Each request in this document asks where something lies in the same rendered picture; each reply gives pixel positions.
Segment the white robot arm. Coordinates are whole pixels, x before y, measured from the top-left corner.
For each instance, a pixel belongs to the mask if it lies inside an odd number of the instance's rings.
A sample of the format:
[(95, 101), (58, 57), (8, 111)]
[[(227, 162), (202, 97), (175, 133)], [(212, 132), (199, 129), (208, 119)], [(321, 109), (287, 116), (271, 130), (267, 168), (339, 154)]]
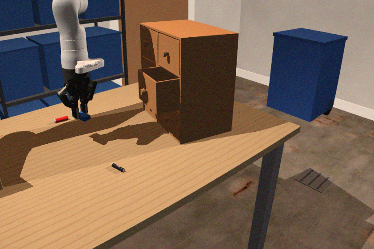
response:
[(75, 69), (83, 74), (104, 66), (104, 60), (89, 59), (86, 32), (78, 15), (84, 13), (88, 0), (53, 0), (52, 10), (60, 33), (61, 64), (64, 69)]

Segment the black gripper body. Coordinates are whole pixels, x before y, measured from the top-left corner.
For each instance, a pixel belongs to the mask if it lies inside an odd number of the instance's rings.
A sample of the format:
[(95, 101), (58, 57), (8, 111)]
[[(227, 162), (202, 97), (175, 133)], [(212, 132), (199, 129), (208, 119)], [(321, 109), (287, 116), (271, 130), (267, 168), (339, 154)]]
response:
[(75, 69), (64, 69), (62, 68), (64, 87), (66, 85), (67, 92), (75, 96), (75, 85), (80, 87), (79, 95), (83, 94), (82, 83), (86, 83), (87, 86), (90, 83), (89, 72), (83, 74), (77, 74)]

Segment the blue and white eraser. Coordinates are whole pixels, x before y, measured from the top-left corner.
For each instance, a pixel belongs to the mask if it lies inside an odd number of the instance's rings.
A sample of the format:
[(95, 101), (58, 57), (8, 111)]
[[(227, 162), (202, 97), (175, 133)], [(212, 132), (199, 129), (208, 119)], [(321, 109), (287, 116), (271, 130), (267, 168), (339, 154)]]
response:
[(88, 121), (88, 120), (91, 119), (89, 114), (86, 114), (86, 113), (81, 112), (81, 111), (79, 111), (79, 112), (80, 112), (80, 120), (85, 122), (85, 121)]

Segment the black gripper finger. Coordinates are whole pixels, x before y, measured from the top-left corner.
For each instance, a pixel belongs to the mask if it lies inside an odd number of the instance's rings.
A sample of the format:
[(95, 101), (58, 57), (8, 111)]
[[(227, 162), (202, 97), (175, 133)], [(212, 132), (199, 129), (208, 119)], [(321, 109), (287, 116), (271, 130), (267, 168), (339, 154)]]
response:
[(93, 99), (96, 85), (97, 82), (94, 80), (90, 80), (88, 87), (86, 83), (82, 83), (83, 94), (79, 95), (81, 112), (88, 113), (88, 102)]
[(75, 85), (75, 96), (72, 96), (68, 94), (67, 97), (67, 89), (66, 85), (61, 91), (57, 91), (56, 94), (62, 101), (62, 103), (66, 106), (72, 109), (72, 116), (75, 119), (80, 119), (80, 113), (79, 113), (79, 108), (78, 108), (78, 100), (79, 100), (79, 91), (80, 87), (78, 85)]

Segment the small orange wooden chest of drawers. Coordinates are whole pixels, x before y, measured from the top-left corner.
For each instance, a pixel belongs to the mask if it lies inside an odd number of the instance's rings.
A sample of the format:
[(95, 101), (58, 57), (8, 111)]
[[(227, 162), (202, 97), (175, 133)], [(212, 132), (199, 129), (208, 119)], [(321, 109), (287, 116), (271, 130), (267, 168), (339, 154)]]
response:
[[(231, 131), (239, 34), (192, 20), (140, 23), (157, 31), (158, 62), (179, 77), (180, 145)], [(159, 64), (159, 34), (180, 40), (180, 75)]]

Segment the black aaa battery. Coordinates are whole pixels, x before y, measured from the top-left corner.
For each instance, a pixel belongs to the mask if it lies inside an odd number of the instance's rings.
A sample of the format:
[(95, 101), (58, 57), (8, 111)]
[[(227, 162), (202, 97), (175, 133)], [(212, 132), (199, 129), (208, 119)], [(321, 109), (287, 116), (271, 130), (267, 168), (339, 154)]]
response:
[(111, 164), (112, 167), (116, 168), (117, 170), (121, 171), (121, 172), (124, 172), (124, 168), (120, 167), (119, 165), (116, 165), (115, 163), (112, 163)]

